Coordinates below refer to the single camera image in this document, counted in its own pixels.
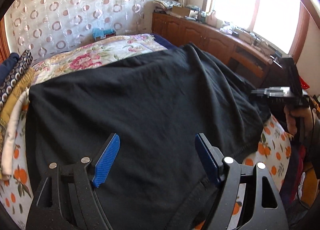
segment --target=stack of folded fabric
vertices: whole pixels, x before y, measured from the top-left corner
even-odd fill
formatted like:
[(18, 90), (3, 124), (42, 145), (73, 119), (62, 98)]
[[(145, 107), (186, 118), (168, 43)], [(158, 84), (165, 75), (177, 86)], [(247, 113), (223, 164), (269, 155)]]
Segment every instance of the stack of folded fabric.
[(181, 6), (181, 3), (174, 0), (153, 0), (153, 3), (156, 5), (155, 12), (171, 10), (174, 5)]
[(12, 175), (12, 158), (15, 132), (22, 105), (27, 98), (34, 70), (30, 68), (33, 57), (26, 50), (21, 57), (12, 53), (0, 65), (0, 179)]

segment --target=window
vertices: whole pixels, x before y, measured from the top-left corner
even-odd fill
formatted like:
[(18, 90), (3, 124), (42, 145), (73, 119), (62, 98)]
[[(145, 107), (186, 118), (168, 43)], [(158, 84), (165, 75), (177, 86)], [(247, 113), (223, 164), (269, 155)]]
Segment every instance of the window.
[(300, 14), (300, 0), (211, 0), (216, 17), (253, 31), (289, 54)]

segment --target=bed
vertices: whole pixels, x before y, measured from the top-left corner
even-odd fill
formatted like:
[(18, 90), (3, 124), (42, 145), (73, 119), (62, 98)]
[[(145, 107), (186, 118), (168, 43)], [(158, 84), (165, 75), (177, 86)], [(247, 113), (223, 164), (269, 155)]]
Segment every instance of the bed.
[[(150, 52), (174, 49), (175, 46), (157, 35), (141, 34), (134, 36), (115, 36), (81, 47), (71, 52), (61, 53), (33, 66), (35, 77), (32, 85), (79, 70), (93, 69), (125, 58)], [(0, 180), (0, 200), (6, 211), (19, 226), (25, 229), (33, 193), (28, 176), (25, 142), (26, 114), (25, 102), (17, 127), (13, 154), (13, 177)], [(280, 190), (288, 168), (291, 155), (291, 136), (287, 134), (274, 116), (264, 125), (258, 149), (243, 160), (243, 164), (254, 166), (257, 162), (266, 164), (277, 188)], [(238, 190), (228, 229), (238, 223), (244, 199), (245, 184)]]

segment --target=human hand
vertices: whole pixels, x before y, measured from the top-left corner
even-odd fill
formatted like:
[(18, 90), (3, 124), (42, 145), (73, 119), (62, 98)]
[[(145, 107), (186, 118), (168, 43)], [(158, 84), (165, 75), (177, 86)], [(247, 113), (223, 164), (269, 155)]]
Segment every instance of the human hand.
[(298, 108), (290, 111), (288, 106), (285, 106), (284, 113), (285, 113), (285, 118), (287, 120), (288, 131), (292, 135), (295, 135), (297, 133), (295, 117), (304, 118), (305, 136), (307, 136), (312, 131), (312, 128), (316, 122), (315, 109), (311, 111), (310, 108)]

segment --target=red fabric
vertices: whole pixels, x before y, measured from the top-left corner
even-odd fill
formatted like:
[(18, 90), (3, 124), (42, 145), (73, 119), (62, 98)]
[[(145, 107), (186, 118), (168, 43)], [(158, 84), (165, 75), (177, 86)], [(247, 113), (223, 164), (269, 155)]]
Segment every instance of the red fabric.
[(300, 79), (302, 89), (306, 90), (306, 89), (310, 88), (309, 85), (307, 83), (305, 83), (305, 81), (300, 76), (299, 76), (299, 79)]
[(299, 156), (300, 156), (300, 159), (299, 159), (299, 164), (297, 169), (297, 177), (294, 183), (293, 190), (291, 192), (290, 202), (294, 201), (294, 198), (297, 194), (298, 186), (300, 185), (300, 182), (301, 182), (301, 177), (303, 172), (303, 160), (304, 160), (304, 157), (306, 156), (306, 148), (303, 145), (301, 145), (299, 148)]

